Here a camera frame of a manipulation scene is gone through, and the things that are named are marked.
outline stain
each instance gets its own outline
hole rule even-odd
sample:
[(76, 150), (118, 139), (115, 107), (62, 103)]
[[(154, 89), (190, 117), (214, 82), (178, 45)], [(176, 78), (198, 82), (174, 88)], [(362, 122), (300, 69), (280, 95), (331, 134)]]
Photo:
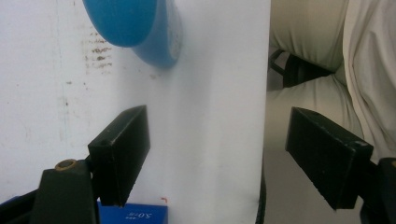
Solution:
[(88, 43), (91, 43), (91, 44), (97, 44), (97, 43), (104, 44), (104, 43), (107, 43), (107, 41), (105, 41), (104, 39), (95, 39), (93, 41), (89, 40)]
[(106, 66), (111, 66), (111, 65), (113, 65), (113, 63), (101, 63), (101, 64), (99, 64), (99, 65), (97, 66), (97, 68), (104, 68), (104, 67), (106, 67)]
[(92, 27), (89, 35), (81, 42), (85, 58), (86, 75), (90, 73), (111, 74), (112, 46), (107, 43)]
[(103, 48), (103, 49), (92, 49), (92, 53), (103, 53), (106, 52), (108, 50), (111, 50), (111, 48)]
[(166, 197), (161, 197), (161, 200), (165, 201), (165, 203), (168, 204), (168, 199)]

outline white pants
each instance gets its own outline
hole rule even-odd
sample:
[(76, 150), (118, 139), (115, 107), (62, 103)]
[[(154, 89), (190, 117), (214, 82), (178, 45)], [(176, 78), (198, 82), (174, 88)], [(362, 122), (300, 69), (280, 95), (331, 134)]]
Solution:
[(345, 83), (342, 47), (347, 4), (346, 0), (272, 1), (270, 44), (335, 74), (267, 93), (265, 149), (285, 149), (292, 106), (317, 111), (363, 137)]

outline blue book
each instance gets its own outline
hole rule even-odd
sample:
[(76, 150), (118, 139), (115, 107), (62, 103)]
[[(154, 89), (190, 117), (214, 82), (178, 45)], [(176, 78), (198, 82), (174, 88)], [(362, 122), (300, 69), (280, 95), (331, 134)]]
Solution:
[(167, 224), (168, 208), (160, 205), (127, 203), (123, 208), (99, 206), (102, 224)]

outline white fabric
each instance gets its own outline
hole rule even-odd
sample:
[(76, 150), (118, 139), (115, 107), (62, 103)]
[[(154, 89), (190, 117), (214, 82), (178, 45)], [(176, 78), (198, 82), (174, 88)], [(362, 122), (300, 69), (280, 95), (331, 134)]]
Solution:
[(396, 2), (351, 0), (344, 35), (346, 82), (375, 158), (396, 156)]
[[(288, 110), (295, 105), (317, 110), (356, 135), (361, 135), (362, 132), (364, 139), (375, 147), (373, 161), (395, 157), (395, 1), (301, 3), (275, 0), (271, 10), (270, 43), (273, 46), (327, 68), (334, 68), (340, 60), (343, 61), (338, 53), (343, 51), (345, 69), (341, 64), (334, 77), (336, 82), (347, 84), (347, 91), (335, 94), (337, 96), (334, 99), (338, 100), (329, 100), (334, 96), (334, 82), (332, 79), (320, 78), (327, 83), (315, 80), (305, 83), (304, 88), (294, 87), (292, 90), (269, 93), (265, 124), (266, 148), (283, 149), (286, 141), (285, 128), (277, 126), (287, 129), (289, 122), (288, 116), (282, 115), (283, 112), (270, 107), (282, 105), (283, 109)], [(339, 31), (340, 27), (344, 27), (343, 32)], [(339, 35), (342, 36), (342, 43), (338, 41)]]

